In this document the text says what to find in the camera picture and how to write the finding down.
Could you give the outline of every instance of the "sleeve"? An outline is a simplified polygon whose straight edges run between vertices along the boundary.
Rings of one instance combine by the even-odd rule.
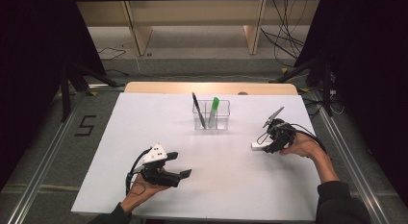
[[[128,224],[130,220],[130,217],[126,215],[120,203],[118,203],[113,212],[99,214],[89,224]]]
[[[369,211],[358,198],[352,198],[348,184],[340,181],[318,186],[319,203],[316,223],[371,223]]]

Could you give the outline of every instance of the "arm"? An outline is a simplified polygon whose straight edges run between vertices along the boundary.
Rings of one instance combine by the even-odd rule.
[[[143,202],[147,201],[150,197],[157,192],[168,189],[168,187],[151,185],[147,183],[143,177],[138,174],[135,182],[123,199],[123,201],[117,204],[115,210],[109,214],[99,214],[92,219],[89,224],[126,224],[130,222],[130,215],[132,210],[138,207]]]
[[[308,157],[315,164],[321,182],[316,223],[370,223],[366,206],[350,196],[348,184],[340,182],[330,158],[311,138],[297,133],[293,144],[280,154]]]

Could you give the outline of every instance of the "gray floor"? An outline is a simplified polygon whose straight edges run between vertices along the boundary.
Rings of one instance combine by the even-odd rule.
[[[183,38],[176,37],[174,31],[177,29],[181,29]],[[304,38],[307,28],[299,31],[299,36]],[[121,83],[131,81],[266,83],[268,79],[282,75],[283,66],[276,61],[276,57],[285,63],[293,63],[293,60],[288,59],[284,54],[280,53],[275,57],[273,47],[263,38],[259,43],[257,55],[248,55],[241,32],[241,29],[235,27],[205,28],[204,30],[196,27],[158,28],[153,32],[146,52],[151,55],[138,58],[132,54],[131,41],[123,30],[117,29],[109,33],[92,32],[92,36],[99,50],[103,47],[121,47],[127,51],[125,55],[114,60],[103,61],[106,69],[114,69],[107,72],[108,76]],[[197,40],[196,33],[202,33],[201,39]],[[115,53],[104,53],[100,56],[102,59],[110,59],[115,55]],[[88,80],[91,84],[99,84],[92,78]],[[305,87],[304,80],[305,76],[301,74],[289,83],[297,87]],[[91,91],[96,92],[95,95],[88,94],[78,104],[61,147],[41,182],[33,204],[27,209],[23,223],[86,223],[91,220],[90,216],[70,212],[70,207],[75,201],[120,93],[119,90],[104,88],[95,88]],[[303,97],[313,98],[315,94],[316,91],[309,92]],[[333,105],[333,107],[335,111],[342,109],[342,105]],[[318,108],[319,106],[310,106],[308,111],[314,113]],[[33,142],[33,147],[27,150],[0,193],[0,223],[6,223],[23,191],[36,174],[42,157],[62,125],[62,110],[62,99],[56,95],[50,105],[47,119],[41,124],[41,129]],[[350,184],[353,195],[362,197],[355,179],[327,130],[322,113],[320,111],[315,116],[311,116],[314,129],[327,147],[340,178]],[[87,124],[94,126],[91,134],[86,137],[75,136],[88,131],[80,128],[82,119],[86,115],[94,116],[87,119],[89,122]],[[389,223],[408,223],[407,208],[400,201],[375,158],[367,153],[368,146],[361,139],[352,117],[345,109],[342,114],[334,114],[332,120],[341,131],[348,149],[357,161]],[[192,222],[171,220],[167,223]]]

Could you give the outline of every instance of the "pen holder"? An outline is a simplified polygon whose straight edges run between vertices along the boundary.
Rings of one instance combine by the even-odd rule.
[[[217,111],[214,112],[214,116],[211,115],[212,100],[198,100],[197,102],[207,130],[228,130],[228,119],[230,115],[230,102],[228,100],[219,100],[218,108]],[[194,129],[204,130],[199,112],[194,103],[192,103],[192,114],[194,117]]]

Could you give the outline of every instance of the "black pen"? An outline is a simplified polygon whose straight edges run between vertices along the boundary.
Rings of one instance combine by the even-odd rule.
[[[207,129],[207,128],[205,127],[204,117],[203,117],[203,115],[201,114],[200,107],[198,106],[198,101],[197,101],[197,98],[195,97],[194,92],[192,93],[192,100],[194,100],[195,108],[196,108],[197,111],[198,111],[198,116],[200,117],[201,125],[204,127],[204,129]]]

